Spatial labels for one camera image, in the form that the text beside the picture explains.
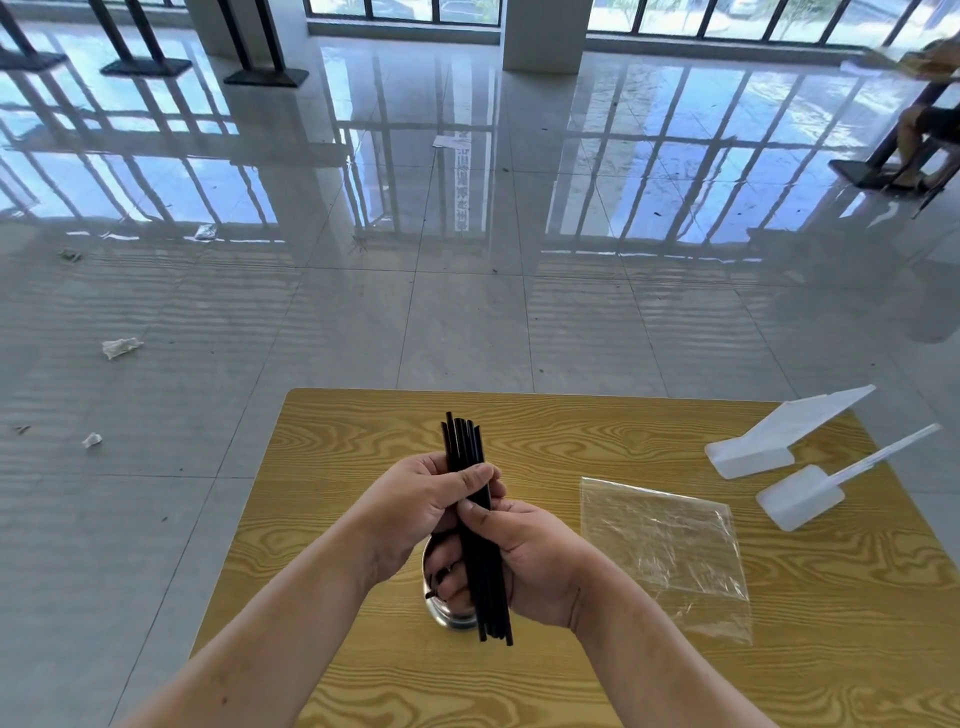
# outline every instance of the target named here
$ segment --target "person's leg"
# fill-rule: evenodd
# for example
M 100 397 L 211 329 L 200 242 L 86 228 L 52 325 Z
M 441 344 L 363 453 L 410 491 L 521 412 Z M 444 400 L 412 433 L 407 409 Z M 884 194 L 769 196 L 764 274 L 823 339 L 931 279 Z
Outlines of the person's leg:
M 907 107 L 900 113 L 900 122 L 897 124 L 897 149 L 900 151 L 902 164 L 913 159 L 924 143 L 924 135 L 917 129 L 917 124 L 921 114 L 926 110 L 928 107 L 913 106 Z M 915 163 L 911 164 L 894 180 L 894 184 L 902 187 L 912 187 L 917 184 L 923 176 L 916 166 Z
M 938 184 L 945 182 L 953 170 L 957 168 L 957 165 L 960 164 L 960 157 L 955 157 L 950 155 L 936 172 L 932 175 L 927 175 L 924 177 L 924 187 L 926 189 L 933 189 Z

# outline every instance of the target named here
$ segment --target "hand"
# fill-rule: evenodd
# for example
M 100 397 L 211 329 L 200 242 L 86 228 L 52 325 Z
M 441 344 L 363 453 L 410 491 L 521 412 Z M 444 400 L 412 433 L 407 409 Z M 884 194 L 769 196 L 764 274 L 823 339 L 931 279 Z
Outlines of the hand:
M 593 574 L 609 561 L 548 511 L 519 500 L 499 500 L 493 509 L 468 500 L 457 507 L 471 531 L 500 547 L 507 601 L 519 615 L 542 624 L 575 628 L 578 606 Z M 454 612 L 470 604 L 459 537 L 445 539 L 424 564 L 427 575 L 450 573 L 437 590 Z
M 341 524 L 363 538 L 372 558 L 373 583 L 379 583 L 399 571 L 420 541 L 453 528 L 457 501 L 488 483 L 492 497 L 506 494 L 500 470 L 490 463 L 449 473 L 442 452 L 414 455 L 378 477 Z

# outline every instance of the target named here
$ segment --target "metal stand base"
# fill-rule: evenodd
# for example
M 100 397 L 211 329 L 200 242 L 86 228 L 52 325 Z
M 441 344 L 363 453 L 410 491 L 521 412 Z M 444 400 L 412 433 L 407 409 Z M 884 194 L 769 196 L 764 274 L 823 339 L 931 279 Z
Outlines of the metal stand base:
M 900 169 L 896 164 L 885 164 L 880 168 L 872 167 L 858 159 L 831 159 L 830 169 L 849 181 L 854 187 L 876 189 L 876 178 L 882 174 L 891 174 Z
M 158 76 L 160 78 L 175 78 L 189 68 L 193 63 L 184 59 L 130 59 L 108 63 L 100 72 L 104 76 Z
M 287 68 L 283 71 L 274 71 L 267 68 L 252 68 L 249 71 L 237 71 L 224 79 L 228 85 L 272 85 L 286 88 L 297 88 L 306 81 L 309 72 L 302 68 Z
M 0 48 L 0 71 L 45 71 L 66 61 L 63 53 L 17 53 Z

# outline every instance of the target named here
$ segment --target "person's left hand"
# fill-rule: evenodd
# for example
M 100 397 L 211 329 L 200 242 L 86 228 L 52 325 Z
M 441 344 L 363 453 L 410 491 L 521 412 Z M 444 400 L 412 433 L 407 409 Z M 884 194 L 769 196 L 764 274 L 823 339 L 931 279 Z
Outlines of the person's left hand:
M 420 541 L 456 525 L 456 504 L 490 483 L 491 497 L 504 497 L 500 470 L 480 463 L 449 473 L 446 455 L 429 452 L 394 464 L 341 518 L 371 550 L 376 583 L 397 573 Z

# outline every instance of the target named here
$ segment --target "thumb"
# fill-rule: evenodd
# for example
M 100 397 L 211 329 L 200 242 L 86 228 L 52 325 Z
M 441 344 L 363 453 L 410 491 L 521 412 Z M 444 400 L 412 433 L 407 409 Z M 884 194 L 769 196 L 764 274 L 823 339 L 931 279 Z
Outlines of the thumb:
M 493 478 L 496 468 L 490 463 L 479 463 L 464 471 L 435 475 L 437 486 L 437 505 L 449 508 L 458 500 L 472 496 Z
M 492 541 L 504 550 L 516 546 L 516 514 L 489 511 L 472 500 L 457 503 L 457 515 L 473 533 Z

